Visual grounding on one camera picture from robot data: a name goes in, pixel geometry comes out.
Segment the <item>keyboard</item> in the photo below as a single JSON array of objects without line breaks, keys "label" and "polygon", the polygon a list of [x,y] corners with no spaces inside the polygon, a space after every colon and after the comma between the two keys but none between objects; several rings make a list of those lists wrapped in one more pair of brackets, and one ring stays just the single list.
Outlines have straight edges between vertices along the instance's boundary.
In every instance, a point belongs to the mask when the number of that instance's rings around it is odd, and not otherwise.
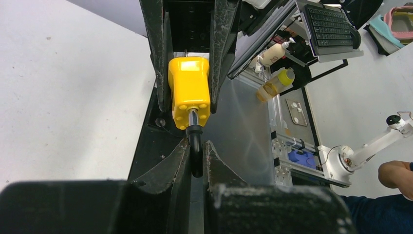
[{"label": "keyboard", "polygon": [[353,41],[350,24],[343,12],[338,12],[313,5],[304,7],[304,15],[311,31],[311,43],[319,48],[317,54],[330,54],[328,48],[341,48],[341,52],[350,52]]}]

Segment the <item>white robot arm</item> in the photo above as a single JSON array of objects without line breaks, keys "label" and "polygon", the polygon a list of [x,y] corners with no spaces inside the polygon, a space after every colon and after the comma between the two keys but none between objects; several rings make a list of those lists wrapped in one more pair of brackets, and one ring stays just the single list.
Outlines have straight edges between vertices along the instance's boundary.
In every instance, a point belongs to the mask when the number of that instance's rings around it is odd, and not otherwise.
[{"label": "white robot arm", "polygon": [[389,127],[381,135],[373,139],[368,144],[364,144],[360,149],[353,151],[346,145],[340,145],[333,148],[319,146],[319,155],[321,164],[325,172],[326,179],[343,182],[350,185],[349,175],[355,170],[360,169],[376,153],[390,146],[396,141],[413,135],[412,113],[410,119],[403,120],[399,115],[393,115],[387,118]]}]

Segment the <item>blue box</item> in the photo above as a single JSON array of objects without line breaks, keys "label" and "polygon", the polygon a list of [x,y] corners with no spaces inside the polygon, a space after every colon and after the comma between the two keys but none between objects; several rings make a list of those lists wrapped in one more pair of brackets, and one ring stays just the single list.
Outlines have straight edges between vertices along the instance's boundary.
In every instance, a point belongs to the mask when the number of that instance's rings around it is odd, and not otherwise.
[{"label": "blue box", "polygon": [[293,150],[292,152],[288,153],[288,159],[303,166],[316,169],[316,162],[312,153]]}]

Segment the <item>yellow plastic block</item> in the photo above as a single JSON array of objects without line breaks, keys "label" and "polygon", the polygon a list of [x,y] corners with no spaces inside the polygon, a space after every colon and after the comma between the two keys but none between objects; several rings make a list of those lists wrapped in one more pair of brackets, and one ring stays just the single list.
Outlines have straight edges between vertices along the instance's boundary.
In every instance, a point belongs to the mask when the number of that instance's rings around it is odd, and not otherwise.
[{"label": "yellow plastic block", "polygon": [[204,126],[211,112],[208,74],[209,61],[202,57],[179,57],[169,62],[168,83],[172,90],[172,117],[177,128],[189,126],[189,110],[197,109],[199,125]]}]

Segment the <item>black hook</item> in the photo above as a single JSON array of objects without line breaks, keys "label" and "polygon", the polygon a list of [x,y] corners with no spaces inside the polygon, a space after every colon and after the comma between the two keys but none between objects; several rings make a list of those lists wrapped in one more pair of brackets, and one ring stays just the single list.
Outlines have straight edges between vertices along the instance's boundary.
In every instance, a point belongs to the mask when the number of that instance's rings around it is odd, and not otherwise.
[{"label": "black hook", "polygon": [[196,178],[202,176],[202,132],[203,128],[200,125],[190,125],[186,129],[190,144],[189,161],[191,163],[191,171]]}]

